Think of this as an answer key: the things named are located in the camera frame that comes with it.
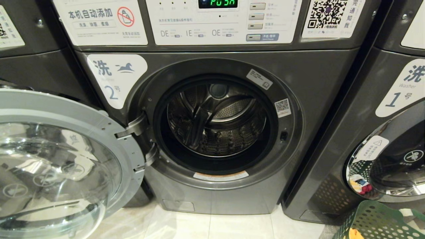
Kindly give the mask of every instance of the digital display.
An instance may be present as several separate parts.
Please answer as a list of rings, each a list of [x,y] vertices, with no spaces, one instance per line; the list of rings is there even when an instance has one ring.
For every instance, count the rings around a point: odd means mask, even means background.
[[[200,9],[236,8],[238,0],[199,0]]]

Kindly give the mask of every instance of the warning triangle sticker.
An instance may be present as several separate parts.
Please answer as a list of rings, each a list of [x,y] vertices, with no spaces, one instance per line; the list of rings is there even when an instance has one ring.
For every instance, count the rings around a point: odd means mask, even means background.
[[[374,145],[377,145],[377,146],[381,146],[381,144],[382,144],[382,140],[380,140],[380,141],[376,141],[376,142],[374,142],[373,144],[374,144]]]

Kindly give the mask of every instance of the adjacent washing machine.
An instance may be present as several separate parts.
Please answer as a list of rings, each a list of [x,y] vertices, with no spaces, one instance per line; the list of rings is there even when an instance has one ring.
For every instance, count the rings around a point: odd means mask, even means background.
[[[339,90],[380,1],[54,0],[166,210],[261,214]]]
[[[341,223],[365,199],[425,212],[425,3],[394,1],[369,56],[283,199],[291,218]]]
[[[146,199],[140,148],[114,136],[51,1],[0,0],[0,78],[1,238],[84,238]]]

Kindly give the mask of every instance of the green laundry basket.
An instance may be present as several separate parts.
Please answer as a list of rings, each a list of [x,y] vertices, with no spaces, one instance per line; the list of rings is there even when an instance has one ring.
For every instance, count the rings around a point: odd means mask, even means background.
[[[412,210],[414,216],[425,221],[425,216]],[[365,239],[425,239],[425,235],[404,222],[403,214],[376,201],[363,201],[333,239],[349,239],[350,228],[357,229]]]

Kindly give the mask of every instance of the white tile floor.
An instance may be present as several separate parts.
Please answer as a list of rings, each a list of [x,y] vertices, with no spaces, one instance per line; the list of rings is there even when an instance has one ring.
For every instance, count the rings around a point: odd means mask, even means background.
[[[223,216],[165,211],[152,201],[119,210],[89,239],[328,239],[320,236],[324,227],[292,220],[280,206],[267,215]]]

